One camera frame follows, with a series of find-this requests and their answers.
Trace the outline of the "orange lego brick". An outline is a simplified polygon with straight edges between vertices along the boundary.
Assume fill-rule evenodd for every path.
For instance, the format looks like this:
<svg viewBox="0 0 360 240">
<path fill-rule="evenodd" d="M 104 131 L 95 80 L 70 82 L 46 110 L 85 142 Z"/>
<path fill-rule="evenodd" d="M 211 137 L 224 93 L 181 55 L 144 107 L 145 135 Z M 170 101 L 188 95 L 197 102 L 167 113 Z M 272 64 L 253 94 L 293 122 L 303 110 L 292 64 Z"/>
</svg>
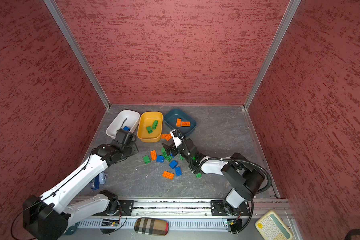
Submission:
<svg viewBox="0 0 360 240">
<path fill-rule="evenodd" d="M 181 119 L 177 119 L 176 121 L 176 127 L 181 127 L 182 125 L 182 120 Z"/>
</svg>

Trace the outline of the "orange lego bottom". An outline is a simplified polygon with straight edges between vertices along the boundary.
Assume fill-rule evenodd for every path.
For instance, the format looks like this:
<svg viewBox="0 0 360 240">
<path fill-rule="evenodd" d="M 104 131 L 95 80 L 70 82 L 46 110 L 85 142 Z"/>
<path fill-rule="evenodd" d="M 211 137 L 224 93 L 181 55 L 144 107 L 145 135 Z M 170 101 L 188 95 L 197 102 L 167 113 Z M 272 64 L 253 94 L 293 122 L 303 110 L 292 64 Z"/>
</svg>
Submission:
<svg viewBox="0 0 360 240">
<path fill-rule="evenodd" d="M 167 172 L 167 171 L 164 171 L 163 174 L 162 174 L 162 177 L 164 177 L 166 179 L 169 179 L 169 180 L 173 180 L 174 176 L 175 175 L 173 173 L 170 173 L 170 172 Z"/>
</svg>

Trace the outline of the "green long lego brick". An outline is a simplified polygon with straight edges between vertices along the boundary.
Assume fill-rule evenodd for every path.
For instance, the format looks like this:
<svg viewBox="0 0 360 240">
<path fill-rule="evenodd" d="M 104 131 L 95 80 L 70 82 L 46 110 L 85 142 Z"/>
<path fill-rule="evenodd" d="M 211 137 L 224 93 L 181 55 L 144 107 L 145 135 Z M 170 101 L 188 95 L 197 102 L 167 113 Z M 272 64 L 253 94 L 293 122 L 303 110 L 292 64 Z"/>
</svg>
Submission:
<svg viewBox="0 0 360 240">
<path fill-rule="evenodd" d="M 155 130 L 157 128 L 158 124 L 159 124 L 158 120 L 155 120 L 152 124 L 152 129 Z"/>
</svg>

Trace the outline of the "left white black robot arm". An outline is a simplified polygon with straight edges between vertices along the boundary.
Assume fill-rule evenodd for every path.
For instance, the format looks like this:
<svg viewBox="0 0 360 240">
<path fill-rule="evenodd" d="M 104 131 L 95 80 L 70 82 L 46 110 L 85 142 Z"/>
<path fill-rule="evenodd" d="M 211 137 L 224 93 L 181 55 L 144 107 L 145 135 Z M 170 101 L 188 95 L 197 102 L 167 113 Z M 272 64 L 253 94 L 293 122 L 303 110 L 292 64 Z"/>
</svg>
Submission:
<svg viewBox="0 0 360 240">
<path fill-rule="evenodd" d="M 136 140 L 134 133 L 118 130 L 110 144 L 92 149 L 89 157 L 56 186 L 39 197 L 29 196 L 23 203 L 23 228 L 37 240 L 57 240 L 69 227 L 92 215 L 128 216 L 118 196 L 107 190 L 76 204 L 71 201 L 108 167 L 137 154 Z"/>
</svg>

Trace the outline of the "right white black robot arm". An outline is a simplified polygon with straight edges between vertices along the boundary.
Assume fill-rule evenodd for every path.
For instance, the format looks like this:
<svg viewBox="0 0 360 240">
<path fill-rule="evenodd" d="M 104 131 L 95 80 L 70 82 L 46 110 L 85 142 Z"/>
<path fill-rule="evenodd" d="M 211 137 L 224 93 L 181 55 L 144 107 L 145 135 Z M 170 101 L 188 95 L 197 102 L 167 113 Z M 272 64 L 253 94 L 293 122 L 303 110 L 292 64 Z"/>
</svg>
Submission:
<svg viewBox="0 0 360 240">
<path fill-rule="evenodd" d="M 179 129 L 172 130 L 169 136 L 172 143 L 162 144 L 167 156 L 182 157 L 194 175 L 214 174 L 226 178 L 232 189 L 222 201 L 221 208 L 227 215 L 235 215 L 243 203 L 252 201 L 256 194 L 272 186 L 269 172 L 239 153 L 225 158 L 211 157 L 201 153 Z"/>
</svg>

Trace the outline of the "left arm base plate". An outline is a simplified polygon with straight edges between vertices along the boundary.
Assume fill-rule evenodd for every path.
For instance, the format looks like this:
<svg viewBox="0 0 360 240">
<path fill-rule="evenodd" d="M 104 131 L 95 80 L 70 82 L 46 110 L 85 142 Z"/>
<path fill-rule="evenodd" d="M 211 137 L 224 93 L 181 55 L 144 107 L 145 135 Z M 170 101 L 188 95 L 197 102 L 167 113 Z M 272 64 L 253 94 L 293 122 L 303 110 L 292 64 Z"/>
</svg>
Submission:
<svg viewBox="0 0 360 240">
<path fill-rule="evenodd" d="M 111 200 L 105 213 L 108 216 L 130 216 L 134 203 L 134 200 Z"/>
</svg>

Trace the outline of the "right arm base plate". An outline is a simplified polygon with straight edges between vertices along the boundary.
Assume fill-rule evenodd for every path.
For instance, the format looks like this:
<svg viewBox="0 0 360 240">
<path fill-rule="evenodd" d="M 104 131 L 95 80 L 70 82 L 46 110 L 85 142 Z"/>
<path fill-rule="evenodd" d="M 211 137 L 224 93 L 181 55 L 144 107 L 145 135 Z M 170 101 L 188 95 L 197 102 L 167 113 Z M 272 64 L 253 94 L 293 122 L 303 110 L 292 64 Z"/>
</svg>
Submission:
<svg viewBox="0 0 360 240">
<path fill-rule="evenodd" d="M 211 213 L 214 217 L 221 216 L 249 216 L 250 215 L 250 205 L 248 202 L 244 201 L 240 204 L 239 207 L 232 207 L 228 204 L 227 201 L 212 200 L 211 204 Z"/>
</svg>

